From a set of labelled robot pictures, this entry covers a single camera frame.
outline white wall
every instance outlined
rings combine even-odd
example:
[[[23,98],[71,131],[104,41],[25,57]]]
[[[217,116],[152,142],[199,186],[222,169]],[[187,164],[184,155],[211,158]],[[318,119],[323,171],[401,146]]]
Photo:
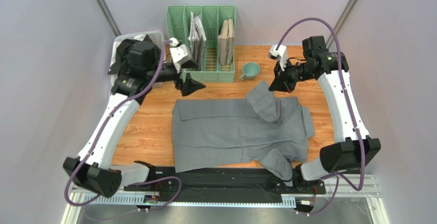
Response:
[[[435,223],[437,0],[360,0],[340,33],[391,223]]]
[[[60,223],[66,156],[108,98],[111,34],[94,0],[0,0],[0,222]]]
[[[122,34],[161,30],[167,35],[165,15],[169,5],[236,5],[236,43],[277,44],[294,22],[320,17],[335,25],[348,0],[105,0]],[[306,22],[285,40],[300,45],[314,35],[329,36],[320,23]]]

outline white basket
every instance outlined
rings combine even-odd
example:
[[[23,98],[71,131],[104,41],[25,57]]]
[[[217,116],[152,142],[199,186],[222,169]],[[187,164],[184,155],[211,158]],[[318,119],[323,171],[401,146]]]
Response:
[[[112,46],[112,57],[111,57],[111,65],[112,66],[115,63],[115,53],[117,50],[117,47],[120,45],[122,41],[125,39],[133,39],[135,36],[140,34],[146,34],[150,37],[150,39],[153,41],[155,45],[157,45],[159,48],[161,48],[163,41],[164,41],[164,34],[161,31],[147,31],[147,32],[139,32],[139,33],[128,33],[124,35],[120,35],[114,40],[114,45]],[[117,79],[118,75],[111,74],[109,76],[109,80],[111,81],[111,88],[114,86],[115,80]],[[163,86],[163,83],[155,83],[153,84],[153,87],[161,87]]]

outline teal cup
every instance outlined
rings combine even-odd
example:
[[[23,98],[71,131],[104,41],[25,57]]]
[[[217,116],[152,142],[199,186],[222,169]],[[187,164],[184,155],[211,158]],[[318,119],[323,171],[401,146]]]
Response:
[[[254,62],[246,63],[243,66],[243,74],[240,79],[254,79],[261,71],[261,67]]]

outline wooden tabletop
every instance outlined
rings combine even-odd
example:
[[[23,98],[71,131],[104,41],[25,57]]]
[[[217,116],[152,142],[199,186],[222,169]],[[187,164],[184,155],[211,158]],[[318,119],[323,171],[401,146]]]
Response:
[[[177,99],[221,99],[244,98],[262,80],[273,81],[276,61],[267,57],[270,46],[235,47],[235,82],[205,83],[206,88],[187,97],[174,88],[171,82],[154,88],[134,114],[115,149],[112,164],[128,165],[135,160],[155,166],[174,166],[171,140],[171,111]],[[303,58],[302,47],[288,47],[289,57]],[[261,66],[260,74],[253,80],[240,80],[241,68],[245,63],[256,62]],[[300,82],[292,93],[275,92],[275,97],[299,98],[301,105],[309,108],[315,128],[315,136],[309,139],[308,161],[319,156],[321,147],[334,143],[331,115],[325,96],[317,81]],[[261,167],[257,161],[225,167]]]

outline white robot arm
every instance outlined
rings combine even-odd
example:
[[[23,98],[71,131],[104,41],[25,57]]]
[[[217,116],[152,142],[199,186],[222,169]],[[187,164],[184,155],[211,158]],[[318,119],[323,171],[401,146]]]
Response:
[[[173,61],[164,63],[161,69],[157,69],[159,66],[157,62],[160,61],[160,55],[163,60],[165,53],[161,52],[150,39],[145,38],[142,42],[127,39],[117,47],[117,60],[108,74],[117,74],[118,78],[111,89],[112,95],[109,97],[105,113],[77,157],[67,157],[64,161],[64,170],[70,177],[73,175],[72,179],[76,185],[99,195],[111,197],[120,187],[147,180],[151,165],[145,162],[136,161],[131,165],[122,166],[111,165],[115,148],[126,125],[147,95],[141,93],[150,84],[156,71],[159,71],[157,82],[174,81],[175,87],[181,90],[182,96],[190,95],[205,87],[192,80],[189,74],[185,81],[182,80],[181,69],[197,67],[197,64],[191,61],[190,51],[185,45],[180,44],[175,38],[171,39],[170,45]],[[114,111],[115,107],[128,98],[134,99],[125,102]],[[99,130],[111,114],[113,115],[107,121],[94,149],[90,152]],[[81,159],[86,158],[87,155],[89,156],[86,162],[74,174],[73,172],[82,163]]]
[[[297,82],[317,79],[326,96],[334,125],[334,144],[321,148],[320,157],[297,166],[293,176],[293,186],[307,190],[309,181],[315,181],[335,172],[358,169],[361,166],[359,138],[355,129],[359,129],[365,148],[365,163],[380,150],[379,139],[371,138],[364,126],[353,98],[349,67],[342,54],[342,69],[338,67],[337,53],[326,49],[323,36],[303,40],[304,63],[293,65],[287,59],[285,46],[272,46],[269,57],[278,60],[274,68],[275,79],[270,91],[292,92]],[[354,127],[349,114],[348,104],[342,89],[339,71],[343,74],[344,84],[349,94],[351,108],[355,114],[357,127]]]

